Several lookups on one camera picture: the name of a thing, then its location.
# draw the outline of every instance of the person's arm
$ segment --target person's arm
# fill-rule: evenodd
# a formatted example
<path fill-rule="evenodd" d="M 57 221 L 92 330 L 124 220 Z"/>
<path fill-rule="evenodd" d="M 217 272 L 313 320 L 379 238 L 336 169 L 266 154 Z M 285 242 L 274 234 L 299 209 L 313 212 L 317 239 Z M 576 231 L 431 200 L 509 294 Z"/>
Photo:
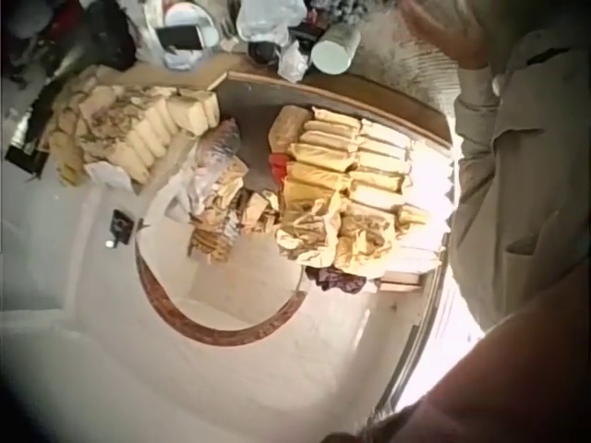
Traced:
<path fill-rule="evenodd" d="M 463 27 L 437 21 L 416 0 L 400 0 L 404 23 L 419 40 L 431 43 L 460 67 L 460 96 L 455 102 L 456 132 L 464 138 L 460 160 L 460 203 L 452 228 L 453 250 L 462 243 L 476 217 L 494 174 L 491 150 L 499 98 L 492 89 L 487 39 L 473 14 L 471 2 L 462 12 Z"/>
<path fill-rule="evenodd" d="M 489 67 L 458 70 L 461 92 L 455 101 L 456 132 L 464 139 L 459 161 L 460 199 L 453 220 L 453 244 L 462 243 L 494 176 L 491 141 L 499 107 Z"/>
<path fill-rule="evenodd" d="M 445 418 L 432 437 L 443 428 L 463 443 L 571 441 L 564 433 L 581 425 L 571 422 L 588 395 L 589 271 L 587 260 L 535 297 L 433 388 L 424 403 Z"/>

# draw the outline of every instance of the person's hand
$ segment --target person's hand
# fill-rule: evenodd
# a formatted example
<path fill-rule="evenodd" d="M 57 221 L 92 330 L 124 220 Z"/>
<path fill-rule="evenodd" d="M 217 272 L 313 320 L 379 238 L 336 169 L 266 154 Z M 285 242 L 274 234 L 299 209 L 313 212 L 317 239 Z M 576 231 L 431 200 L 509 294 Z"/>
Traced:
<path fill-rule="evenodd" d="M 488 65 L 484 31 L 471 10 L 466 11 L 464 29 L 448 29 L 432 17 L 416 0 L 401 0 L 400 11 L 410 33 L 439 48 L 463 69 Z"/>

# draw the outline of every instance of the shirt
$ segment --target shirt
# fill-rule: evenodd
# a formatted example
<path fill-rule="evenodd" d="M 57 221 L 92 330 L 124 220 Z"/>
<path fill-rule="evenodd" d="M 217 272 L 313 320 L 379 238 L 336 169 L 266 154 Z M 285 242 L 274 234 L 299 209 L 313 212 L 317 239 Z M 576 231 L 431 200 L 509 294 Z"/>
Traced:
<path fill-rule="evenodd" d="M 590 41 L 587 25 L 569 17 L 528 34 L 499 95 L 489 68 L 459 71 L 451 264 L 483 330 L 588 256 Z"/>

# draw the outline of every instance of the bucket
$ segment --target bucket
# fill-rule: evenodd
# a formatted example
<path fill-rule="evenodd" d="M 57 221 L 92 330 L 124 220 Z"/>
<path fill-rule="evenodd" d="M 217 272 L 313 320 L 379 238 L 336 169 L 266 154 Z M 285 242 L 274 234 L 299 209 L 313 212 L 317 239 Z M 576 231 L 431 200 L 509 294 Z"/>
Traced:
<path fill-rule="evenodd" d="M 345 23 L 331 26 L 312 48 L 312 63 L 325 74 L 342 74 L 351 65 L 359 42 L 357 27 Z"/>

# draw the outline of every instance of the person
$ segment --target person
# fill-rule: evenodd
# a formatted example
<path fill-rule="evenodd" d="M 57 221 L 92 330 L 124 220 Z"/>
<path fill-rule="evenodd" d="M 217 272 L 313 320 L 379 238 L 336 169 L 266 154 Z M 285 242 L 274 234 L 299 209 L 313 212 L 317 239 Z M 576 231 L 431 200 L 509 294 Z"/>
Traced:
<path fill-rule="evenodd" d="M 525 35 L 497 95 L 487 39 L 469 10 L 466 30 L 456 31 L 413 0 L 401 9 L 417 38 L 458 63 L 456 132 L 464 142 L 450 259 L 486 331 L 588 254 L 591 33 L 567 8 Z"/>
<path fill-rule="evenodd" d="M 324 443 L 591 441 L 589 2 L 525 35 L 493 88 L 487 39 L 401 0 L 408 29 L 458 64 L 460 201 L 451 265 L 488 333 L 423 399 Z"/>

